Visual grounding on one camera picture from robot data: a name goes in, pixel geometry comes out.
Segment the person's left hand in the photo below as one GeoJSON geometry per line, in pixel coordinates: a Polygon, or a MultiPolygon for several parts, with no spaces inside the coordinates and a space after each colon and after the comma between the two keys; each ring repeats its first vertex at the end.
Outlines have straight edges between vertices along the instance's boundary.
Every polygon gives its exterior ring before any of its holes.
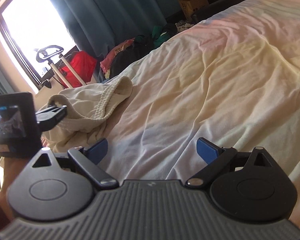
{"type": "Polygon", "coordinates": [[[4,179],[0,190],[0,209],[7,218],[8,222],[14,220],[12,209],[7,201],[7,193],[10,185],[19,176],[20,172],[28,164],[30,159],[4,157],[4,179]]]}

